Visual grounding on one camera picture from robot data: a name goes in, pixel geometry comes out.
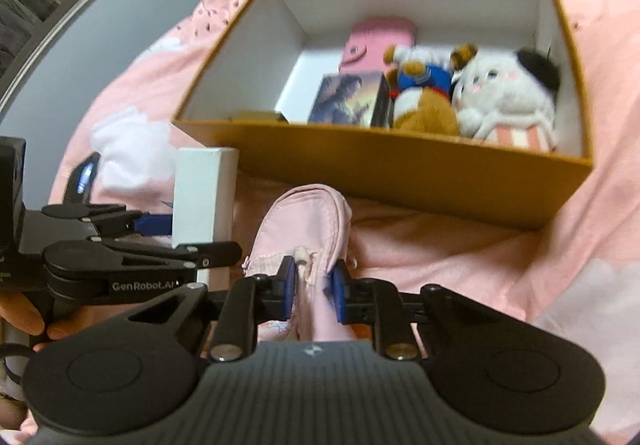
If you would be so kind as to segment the pink zipper pouch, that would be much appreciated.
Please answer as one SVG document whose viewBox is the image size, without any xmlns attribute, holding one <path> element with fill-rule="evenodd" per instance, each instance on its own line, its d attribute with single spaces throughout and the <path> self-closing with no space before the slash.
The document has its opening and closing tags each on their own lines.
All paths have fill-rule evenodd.
<svg viewBox="0 0 640 445">
<path fill-rule="evenodd" d="M 320 184 L 293 188 L 270 206 L 243 264 L 244 275 L 274 275 L 283 257 L 291 255 L 297 277 L 291 318 L 260 325 L 260 341 L 356 338 L 351 327 L 337 321 L 330 281 L 333 266 L 347 257 L 351 219 L 343 195 Z"/>
</svg>

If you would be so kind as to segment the long white box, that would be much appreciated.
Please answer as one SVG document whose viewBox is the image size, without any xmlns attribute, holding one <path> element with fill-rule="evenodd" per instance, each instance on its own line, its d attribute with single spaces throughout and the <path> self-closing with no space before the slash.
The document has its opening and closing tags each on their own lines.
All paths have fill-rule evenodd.
<svg viewBox="0 0 640 445">
<path fill-rule="evenodd" d="M 178 150 L 172 234 L 174 247 L 232 239 L 239 151 L 233 148 Z"/>
</svg>

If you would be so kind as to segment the black phone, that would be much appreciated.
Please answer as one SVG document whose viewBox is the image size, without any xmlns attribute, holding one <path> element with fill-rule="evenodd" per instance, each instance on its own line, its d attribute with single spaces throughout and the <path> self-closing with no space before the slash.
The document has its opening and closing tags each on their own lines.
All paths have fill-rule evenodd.
<svg viewBox="0 0 640 445">
<path fill-rule="evenodd" d="M 89 204 L 92 187 L 99 171 L 101 155 L 93 151 L 75 166 L 67 179 L 63 202 L 68 204 Z"/>
</svg>

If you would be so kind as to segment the orange cardboard box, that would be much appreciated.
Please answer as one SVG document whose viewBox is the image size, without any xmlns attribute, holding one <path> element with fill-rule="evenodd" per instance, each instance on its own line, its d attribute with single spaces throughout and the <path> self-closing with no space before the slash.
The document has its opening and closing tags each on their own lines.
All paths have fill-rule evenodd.
<svg viewBox="0 0 640 445">
<path fill-rule="evenodd" d="M 386 128 L 311 125 L 350 28 L 401 16 L 442 53 L 539 50 L 560 68 L 549 153 Z M 184 133 L 239 150 L 242 171 L 290 184 L 519 228 L 547 224 L 593 167 L 589 101 L 560 0 L 245 0 L 175 115 Z"/>
</svg>

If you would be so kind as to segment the pink cloud-print bedsheet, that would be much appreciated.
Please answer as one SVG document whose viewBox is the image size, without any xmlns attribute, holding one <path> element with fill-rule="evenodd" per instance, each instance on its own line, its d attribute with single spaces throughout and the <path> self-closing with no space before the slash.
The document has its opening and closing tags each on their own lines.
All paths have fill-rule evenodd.
<svg viewBox="0 0 640 445">
<path fill-rule="evenodd" d="M 166 123 L 196 67 L 245 0 L 201 0 L 94 101 L 50 192 L 60 200 L 90 128 L 126 107 Z M 352 200 L 361 274 L 416 291 L 440 283 L 583 345 L 608 378 L 594 421 L 610 444 L 639 428 L 639 0 L 562 0 L 591 100 L 596 166 L 541 231 Z"/>
</svg>

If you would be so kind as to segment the blue-shirted plush toy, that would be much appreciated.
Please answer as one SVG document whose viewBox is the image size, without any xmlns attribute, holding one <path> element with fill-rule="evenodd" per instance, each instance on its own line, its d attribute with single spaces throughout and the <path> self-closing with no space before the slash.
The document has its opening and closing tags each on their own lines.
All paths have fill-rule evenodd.
<svg viewBox="0 0 640 445">
<path fill-rule="evenodd" d="M 390 128 L 396 131 L 458 136 L 457 113 L 451 106 L 454 76 L 475 57 L 475 44 L 462 44 L 449 55 L 428 46 L 392 44 L 383 61 L 390 87 Z"/>
</svg>

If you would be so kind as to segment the white plush with black hat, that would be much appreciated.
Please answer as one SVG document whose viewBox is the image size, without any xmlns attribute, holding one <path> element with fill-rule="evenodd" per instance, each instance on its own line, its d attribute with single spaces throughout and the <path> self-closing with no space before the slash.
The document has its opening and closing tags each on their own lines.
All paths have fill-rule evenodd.
<svg viewBox="0 0 640 445">
<path fill-rule="evenodd" d="M 558 66 L 535 49 L 481 50 L 451 84 L 460 134 L 479 142 L 551 152 L 556 147 L 560 84 Z"/>
</svg>

